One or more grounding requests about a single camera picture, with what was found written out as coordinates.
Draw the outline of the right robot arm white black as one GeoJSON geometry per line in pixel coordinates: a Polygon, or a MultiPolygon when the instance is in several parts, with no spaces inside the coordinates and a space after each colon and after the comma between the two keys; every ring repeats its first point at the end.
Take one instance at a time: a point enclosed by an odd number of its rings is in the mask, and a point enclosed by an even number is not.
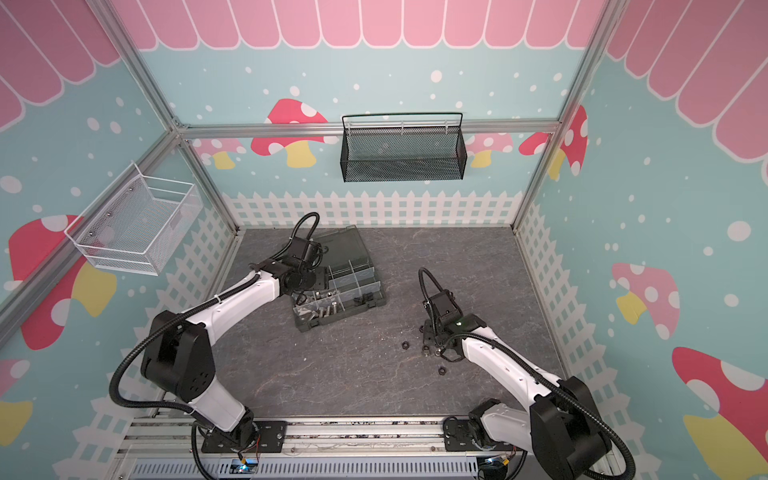
{"type": "Polygon", "coordinates": [[[624,460],[615,479],[633,479],[636,462],[618,433],[604,421],[587,385],[572,376],[561,379],[504,343],[478,316],[465,314],[447,289],[424,296],[426,339],[442,355],[481,367],[520,403],[512,409],[496,400],[470,415],[479,443],[507,443],[530,452],[552,479],[608,479],[593,465],[613,450],[624,460]]]}

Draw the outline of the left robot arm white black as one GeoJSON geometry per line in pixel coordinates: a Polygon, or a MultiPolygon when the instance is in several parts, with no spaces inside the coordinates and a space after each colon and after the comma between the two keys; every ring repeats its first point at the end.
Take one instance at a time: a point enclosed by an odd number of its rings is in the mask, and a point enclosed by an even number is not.
{"type": "Polygon", "coordinates": [[[111,400],[130,409],[178,410],[220,433],[254,435],[249,410],[216,376],[213,346],[228,330],[274,300],[303,292],[316,281],[322,247],[310,239],[292,237],[278,254],[250,266],[232,287],[182,313],[164,311],[115,370],[109,384],[111,400]],[[130,400],[120,393],[123,375],[135,360],[152,384],[176,400],[130,400]]]}

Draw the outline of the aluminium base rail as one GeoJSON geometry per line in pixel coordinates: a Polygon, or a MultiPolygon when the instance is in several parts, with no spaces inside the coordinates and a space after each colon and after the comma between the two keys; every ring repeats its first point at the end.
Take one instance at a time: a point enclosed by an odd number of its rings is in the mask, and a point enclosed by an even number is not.
{"type": "Polygon", "coordinates": [[[158,416],[134,421],[109,479],[480,479],[498,467],[543,479],[532,454],[477,447],[455,416],[293,417],[265,425],[260,446],[236,454],[191,447],[192,424],[158,416]]]}

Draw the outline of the green plastic compartment organizer box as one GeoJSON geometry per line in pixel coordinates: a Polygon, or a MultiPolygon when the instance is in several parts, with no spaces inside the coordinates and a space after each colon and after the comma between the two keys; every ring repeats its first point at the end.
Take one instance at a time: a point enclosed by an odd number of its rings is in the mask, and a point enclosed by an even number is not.
{"type": "Polygon", "coordinates": [[[384,289],[373,259],[354,225],[321,234],[318,242],[323,247],[323,259],[317,281],[311,290],[295,295],[294,325],[301,332],[329,325],[386,304],[384,289]],[[356,305],[355,297],[368,294],[368,302],[356,305]],[[339,312],[328,312],[333,303],[339,312]],[[327,309],[325,318],[318,317],[321,308],[327,309]]]}

